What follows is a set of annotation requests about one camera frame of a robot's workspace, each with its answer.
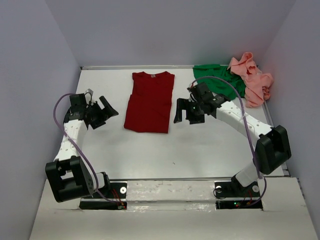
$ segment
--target screw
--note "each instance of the screw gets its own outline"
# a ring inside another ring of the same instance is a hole
[[[254,185],[252,187],[252,191],[254,191],[255,193],[258,193],[259,192],[259,187],[257,185]]]

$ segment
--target red t-shirt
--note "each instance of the red t-shirt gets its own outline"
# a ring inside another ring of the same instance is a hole
[[[133,73],[124,128],[138,133],[168,133],[175,75]]]

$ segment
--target green t-shirt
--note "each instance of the green t-shirt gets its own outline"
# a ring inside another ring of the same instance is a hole
[[[205,76],[219,77],[230,83],[243,98],[245,96],[246,85],[239,75],[233,74],[230,70],[227,70],[228,66],[220,66],[219,64],[207,64],[207,65],[195,65],[193,67],[194,78],[200,78]],[[218,79],[202,79],[198,83],[205,82],[210,91],[216,94],[224,94],[231,100],[237,97],[235,91]]]

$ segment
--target white tabletop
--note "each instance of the white tabletop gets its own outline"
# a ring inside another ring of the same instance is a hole
[[[175,75],[168,134],[137,133],[124,129],[132,73],[168,71]],[[93,97],[105,96],[119,115],[106,125],[89,129],[83,152],[97,172],[111,179],[171,179],[232,177],[252,160],[248,141],[226,123],[206,116],[205,123],[173,124],[177,98],[189,98],[187,87],[194,80],[192,69],[83,70],[77,93],[93,90]],[[266,123],[261,107],[246,112]],[[281,167],[272,176],[283,176]]]
[[[128,182],[131,201],[117,211],[81,210],[79,199],[57,203],[46,181],[30,240],[317,240],[295,178],[267,178],[263,211],[216,210],[214,182],[159,181],[160,192],[154,182]],[[186,202],[188,192],[199,201]]]

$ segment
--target clothing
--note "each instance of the clothing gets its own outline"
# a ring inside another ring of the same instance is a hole
[[[246,89],[244,81],[240,76],[232,74],[227,68],[228,66],[220,66],[219,64],[196,65],[193,67],[193,75],[195,79],[205,76],[214,76],[224,79],[230,83],[243,98],[245,96]],[[235,91],[230,86],[218,79],[208,78],[198,81],[198,83],[203,82],[207,84],[211,92],[216,94],[224,94],[231,100],[237,97]]]
[[[245,106],[258,107],[270,98],[269,87],[274,79],[270,73],[262,73],[254,61],[251,52],[245,52],[240,61],[234,57],[231,59],[228,69],[232,73],[241,76],[245,88]]]
[[[124,128],[138,133],[169,131],[175,75],[133,73],[133,89],[126,109]]]

